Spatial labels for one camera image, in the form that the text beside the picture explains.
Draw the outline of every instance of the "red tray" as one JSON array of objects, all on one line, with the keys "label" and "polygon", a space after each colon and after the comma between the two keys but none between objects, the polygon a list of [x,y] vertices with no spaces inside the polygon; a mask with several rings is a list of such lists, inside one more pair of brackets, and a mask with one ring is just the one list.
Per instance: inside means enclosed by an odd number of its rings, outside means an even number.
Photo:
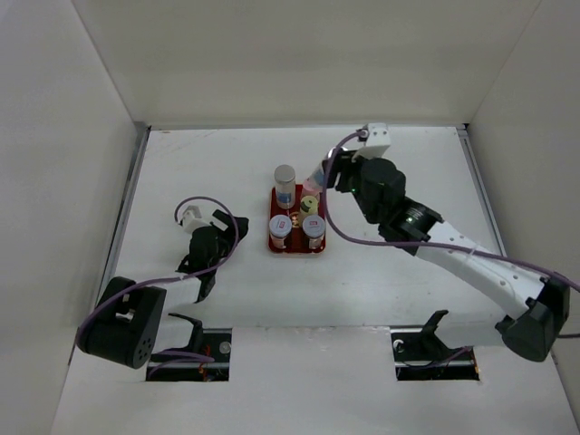
[{"label": "red tray", "polygon": [[[270,232],[268,229],[268,247],[275,254],[320,254],[326,248],[326,237],[323,238],[323,242],[318,249],[308,248],[305,233],[298,226],[298,210],[300,208],[300,195],[302,194],[302,184],[296,184],[296,201],[292,208],[284,210],[280,208],[276,203],[276,188],[272,188],[270,193],[270,218],[268,219],[268,224],[270,219],[275,215],[287,215],[292,219],[292,231],[290,236],[286,240],[286,248],[278,249],[274,247],[272,239],[270,238]],[[324,219],[324,210],[322,198],[318,203],[318,215]]]}]

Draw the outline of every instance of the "rectangular slot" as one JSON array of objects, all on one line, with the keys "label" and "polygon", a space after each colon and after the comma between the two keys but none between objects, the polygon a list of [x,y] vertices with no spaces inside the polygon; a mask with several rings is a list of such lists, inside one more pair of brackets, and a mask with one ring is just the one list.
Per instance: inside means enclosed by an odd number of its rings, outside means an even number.
[{"label": "rectangular slot", "polygon": [[426,364],[429,363],[405,365],[396,362],[397,381],[479,381],[479,370],[474,362],[450,362],[449,365],[424,368]]},{"label": "rectangular slot", "polygon": [[147,366],[148,382],[227,382],[229,381],[229,360],[232,352],[231,329],[204,329],[203,339],[197,353],[211,356],[214,362],[186,362],[175,357],[176,362],[168,363],[152,374],[151,371],[164,362],[150,361]]},{"label": "rectangular slot", "polygon": [[422,327],[391,329],[397,381],[479,381],[472,348],[449,349]]}]

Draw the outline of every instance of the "glass jar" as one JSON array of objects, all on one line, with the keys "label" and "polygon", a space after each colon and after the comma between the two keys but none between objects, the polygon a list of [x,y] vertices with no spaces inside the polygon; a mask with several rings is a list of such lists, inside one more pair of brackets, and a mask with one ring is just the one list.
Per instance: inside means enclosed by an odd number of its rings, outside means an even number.
[{"label": "glass jar", "polygon": [[270,238],[272,244],[278,249],[285,249],[286,238],[292,231],[292,220],[286,215],[276,215],[270,219]]},{"label": "glass jar", "polygon": [[275,202],[284,210],[296,202],[296,173],[290,165],[280,165],[274,171]]},{"label": "glass jar", "polygon": [[313,250],[318,249],[324,240],[326,223],[320,216],[310,215],[304,218],[302,230],[308,241],[308,248]]}]

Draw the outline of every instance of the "white lid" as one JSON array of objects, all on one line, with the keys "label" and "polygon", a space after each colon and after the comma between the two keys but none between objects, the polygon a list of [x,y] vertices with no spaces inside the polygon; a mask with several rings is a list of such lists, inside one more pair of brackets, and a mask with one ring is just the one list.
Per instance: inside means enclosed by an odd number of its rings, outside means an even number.
[{"label": "white lid", "polygon": [[275,215],[270,219],[270,234],[284,238],[292,231],[292,220],[286,215]]},{"label": "white lid", "polygon": [[310,238],[318,238],[323,236],[326,224],[320,216],[310,215],[302,221],[302,230]]}]

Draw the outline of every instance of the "white table surface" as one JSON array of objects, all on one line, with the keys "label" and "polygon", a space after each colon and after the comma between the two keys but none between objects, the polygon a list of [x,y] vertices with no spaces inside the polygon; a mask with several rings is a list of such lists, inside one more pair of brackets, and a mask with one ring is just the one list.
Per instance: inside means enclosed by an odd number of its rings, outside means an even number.
[{"label": "white table surface", "polygon": [[[151,133],[116,275],[137,281],[174,275],[189,246],[172,222],[185,197],[215,197],[250,218],[246,239],[218,270],[209,298],[173,307],[206,327],[235,328],[231,380],[145,384],[144,369],[77,351],[54,434],[577,433],[551,358],[532,363],[505,348],[481,347],[481,382],[396,382],[388,332],[360,326],[422,324],[449,309],[446,327],[490,330],[503,317],[454,276],[400,250],[351,245],[332,230],[318,257],[269,253],[274,168],[288,163],[303,179],[352,130]],[[407,175],[408,195],[497,251],[456,130],[392,127],[391,137],[385,157]],[[329,198],[347,234],[378,239],[349,195]],[[193,301],[198,282],[167,288],[190,289]]]}]

